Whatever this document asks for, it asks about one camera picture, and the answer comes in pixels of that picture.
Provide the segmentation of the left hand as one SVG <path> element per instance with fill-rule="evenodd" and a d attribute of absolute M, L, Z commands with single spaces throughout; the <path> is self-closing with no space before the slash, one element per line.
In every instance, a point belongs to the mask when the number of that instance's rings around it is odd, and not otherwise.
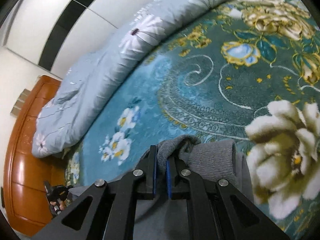
<path fill-rule="evenodd" d="M 65 202 L 58 200 L 57 202 L 49 202 L 50 210 L 58 213 L 66 208 Z"/>

